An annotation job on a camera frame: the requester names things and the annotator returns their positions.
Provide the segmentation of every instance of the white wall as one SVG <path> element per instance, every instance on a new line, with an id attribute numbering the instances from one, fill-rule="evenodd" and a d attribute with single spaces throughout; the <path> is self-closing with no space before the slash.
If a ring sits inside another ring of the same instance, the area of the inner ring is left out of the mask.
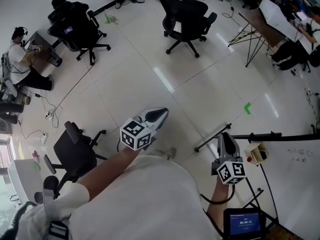
<path id="1" fill-rule="evenodd" d="M 10 45 L 15 27 L 23 26 L 28 29 L 28 37 L 38 31 L 49 43 L 56 38 L 49 36 L 50 27 L 48 15 L 53 11 L 52 0 L 0 0 L 0 54 Z M 114 0 L 69 0 L 86 3 L 95 11 Z"/>

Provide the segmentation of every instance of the white t-shirt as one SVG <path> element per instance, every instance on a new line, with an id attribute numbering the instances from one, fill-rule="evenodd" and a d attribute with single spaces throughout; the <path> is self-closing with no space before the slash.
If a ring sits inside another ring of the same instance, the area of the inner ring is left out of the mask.
<path id="1" fill-rule="evenodd" d="M 74 203 L 89 199 L 85 187 L 75 185 Z M 40 222 L 36 215 L 25 219 L 30 217 L 26 214 L 20 221 L 18 240 L 41 239 L 36 232 L 39 225 L 34 224 L 45 223 L 43 216 Z M 36 235 L 29 235 L 27 227 Z M 68 228 L 73 240 L 220 239 L 202 208 L 192 176 L 179 165 L 151 155 L 138 156 L 94 200 L 74 209 Z"/>
<path id="2" fill-rule="evenodd" d="M 299 39 L 306 52 L 311 54 L 317 48 L 317 46 L 320 45 L 320 25 L 316 23 L 315 20 L 312 20 L 312 18 L 306 18 L 301 23 L 304 26 L 311 24 L 312 31 L 319 30 L 313 33 L 313 37 L 316 39 L 316 42 L 313 44 L 313 49 L 312 43 L 304 35 L 302 35 L 302 37 Z"/>
<path id="3" fill-rule="evenodd" d="M 25 55 L 25 50 L 19 44 L 13 42 L 10 45 L 8 50 L 8 58 L 11 67 L 10 79 L 14 85 L 19 83 L 30 73 L 29 67 L 21 63 Z"/>

